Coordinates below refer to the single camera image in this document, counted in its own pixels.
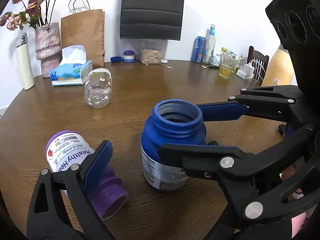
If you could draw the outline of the purple supplement bottle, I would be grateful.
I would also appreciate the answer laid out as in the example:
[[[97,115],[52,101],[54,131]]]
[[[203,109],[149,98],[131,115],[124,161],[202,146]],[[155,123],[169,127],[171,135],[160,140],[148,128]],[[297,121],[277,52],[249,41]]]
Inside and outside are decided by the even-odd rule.
[[[80,134],[71,130],[56,133],[46,145],[47,162],[53,172],[80,166],[80,187],[101,220],[112,217],[129,197],[109,164],[112,154],[110,141],[104,140],[94,149]]]

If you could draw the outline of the blue supplement bottle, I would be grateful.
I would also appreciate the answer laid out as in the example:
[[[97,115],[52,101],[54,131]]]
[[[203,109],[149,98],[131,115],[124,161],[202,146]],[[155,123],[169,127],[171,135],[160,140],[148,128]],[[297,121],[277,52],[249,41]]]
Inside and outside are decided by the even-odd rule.
[[[198,106],[178,99],[157,103],[146,120],[140,137],[146,181],[160,191],[175,191],[182,188],[189,177],[182,168],[165,165],[160,159],[157,151],[166,143],[206,143],[206,127]]]

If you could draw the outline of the yellow thermos jug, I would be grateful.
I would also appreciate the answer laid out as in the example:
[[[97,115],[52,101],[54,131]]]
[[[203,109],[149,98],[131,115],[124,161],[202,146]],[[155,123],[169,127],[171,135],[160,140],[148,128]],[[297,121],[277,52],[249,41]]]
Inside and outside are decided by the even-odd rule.
[[[272,56],[265,77],[262,82],[262,87],[267,86],[283,86],[290,85],[295,71],[289,55],[282,44]]]

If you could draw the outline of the dark wooden chair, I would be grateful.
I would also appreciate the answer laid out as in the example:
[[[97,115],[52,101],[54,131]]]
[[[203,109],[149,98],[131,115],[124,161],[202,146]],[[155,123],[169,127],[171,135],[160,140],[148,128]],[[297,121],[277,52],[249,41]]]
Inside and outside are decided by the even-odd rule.
[[[249,46],[247,63],[251,63],[255,68],[253,78],[261,85],[263,83],[266,71],[268,68],[270,57],[263,55],[261,52],[254,49],[253,46]]]

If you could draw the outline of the glass of yellow drink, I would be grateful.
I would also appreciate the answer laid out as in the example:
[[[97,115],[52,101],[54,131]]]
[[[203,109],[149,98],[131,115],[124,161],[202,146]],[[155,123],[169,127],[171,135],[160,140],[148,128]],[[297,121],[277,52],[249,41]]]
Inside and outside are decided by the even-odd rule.
[[[221,54],[219,64],[219,77],[228,80],[238,65],[237,59]]]

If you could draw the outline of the clear glass soda bottle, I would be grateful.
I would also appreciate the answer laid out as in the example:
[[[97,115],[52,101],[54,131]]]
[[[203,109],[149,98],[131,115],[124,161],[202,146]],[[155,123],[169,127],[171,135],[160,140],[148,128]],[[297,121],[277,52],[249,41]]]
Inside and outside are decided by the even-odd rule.
[[[211,63],[212,54],[214,52],[215,44],[216,44],[215,25],[211,24],[209,33],[206,37],[204,55],[203,55],[203,61],[202,61],[203,63],[205,63],[205,64]]]

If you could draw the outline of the blue soda can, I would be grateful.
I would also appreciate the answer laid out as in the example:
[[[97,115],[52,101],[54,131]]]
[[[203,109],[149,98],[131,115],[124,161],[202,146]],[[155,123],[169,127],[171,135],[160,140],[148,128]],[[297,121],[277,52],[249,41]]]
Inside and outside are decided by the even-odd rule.
[[[191,60],[193,62],[197,62],[197,63],[202,62],[205,41],[206,41],[206,39],[202,36],[198,36],[197,38],[195,38],[194,45],[193,45],[193,51],[191,54]]]

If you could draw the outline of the blue tissue pack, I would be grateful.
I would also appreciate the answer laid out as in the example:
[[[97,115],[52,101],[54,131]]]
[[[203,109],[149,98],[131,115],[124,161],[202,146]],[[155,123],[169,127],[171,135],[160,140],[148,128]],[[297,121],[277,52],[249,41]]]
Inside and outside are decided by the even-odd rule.
[[[62,61],[59,66],[50,71],[50,80],[54,87],[81,86],[92,70],[92,60],[87,59],[84,46],[68,46],[62,49]]]

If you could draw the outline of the blue bottle cap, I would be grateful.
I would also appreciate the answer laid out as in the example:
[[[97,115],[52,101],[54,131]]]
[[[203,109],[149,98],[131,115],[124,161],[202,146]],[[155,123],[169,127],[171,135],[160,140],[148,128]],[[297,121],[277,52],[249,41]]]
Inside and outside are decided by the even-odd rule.
[[[112,63],[117,63],[117,62],[121,62],[122,58],[121,58],[121,56],[113,56],[110,58],[110,60]]]

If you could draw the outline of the purple white small jar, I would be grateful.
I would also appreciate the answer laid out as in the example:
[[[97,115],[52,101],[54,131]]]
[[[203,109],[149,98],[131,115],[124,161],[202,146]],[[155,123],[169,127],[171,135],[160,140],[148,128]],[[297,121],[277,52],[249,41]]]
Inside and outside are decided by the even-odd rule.
[[[126,50],[123,52],[122,61],[125,63],[133,63],[136,60],[136,54],[132,50]]]

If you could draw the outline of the pink ceramic vase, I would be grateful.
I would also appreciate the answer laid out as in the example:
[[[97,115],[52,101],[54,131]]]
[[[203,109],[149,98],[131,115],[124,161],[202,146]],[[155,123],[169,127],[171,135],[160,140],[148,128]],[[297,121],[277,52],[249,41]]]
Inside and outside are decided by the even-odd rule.
[[[50,72],[62,61],[60,28],[57,22],[35,29],[35,52],[36,59],[41,61],[42,77],[50,77]]]

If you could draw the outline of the white thermos bottle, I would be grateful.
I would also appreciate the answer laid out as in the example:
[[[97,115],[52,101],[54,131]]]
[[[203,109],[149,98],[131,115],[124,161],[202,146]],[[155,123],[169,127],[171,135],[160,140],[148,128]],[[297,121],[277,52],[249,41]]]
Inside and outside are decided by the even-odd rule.
[[[23,87],[25,90],[28,90],[35,85],[35,81],[30,64],[28,36],[25,32],[22,32],[20,36],[16,38],[16,53]]]

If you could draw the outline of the brown paper bag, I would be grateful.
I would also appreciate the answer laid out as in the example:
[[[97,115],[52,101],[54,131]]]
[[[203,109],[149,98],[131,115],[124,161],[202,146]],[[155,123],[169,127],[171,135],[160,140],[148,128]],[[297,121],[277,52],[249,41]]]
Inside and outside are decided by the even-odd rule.
[[[66,48],[82,45],[93,66],[103,67],[105,59],[105,12],[91,9],[88,0],[70,0],[70,15],[61,18],[61,42]]]

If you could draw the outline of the black paper bag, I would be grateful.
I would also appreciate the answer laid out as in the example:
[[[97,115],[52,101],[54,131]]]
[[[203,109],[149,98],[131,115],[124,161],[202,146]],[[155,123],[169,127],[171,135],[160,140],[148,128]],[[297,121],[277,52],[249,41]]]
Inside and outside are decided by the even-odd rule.
[[[121,0],[121,39],[181,39],[184,0]]]

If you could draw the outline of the dried pink flowers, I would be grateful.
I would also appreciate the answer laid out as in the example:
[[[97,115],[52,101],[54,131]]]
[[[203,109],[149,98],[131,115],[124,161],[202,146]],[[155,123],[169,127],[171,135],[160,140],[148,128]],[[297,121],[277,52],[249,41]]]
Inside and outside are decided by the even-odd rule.
[[[11,2],[23,4],[23,8],[16,14],[7,11],[1,15],[2,27],[14,31],[23,30],[26,24],[33,29],[51,25],[56,0],[11,0]]]

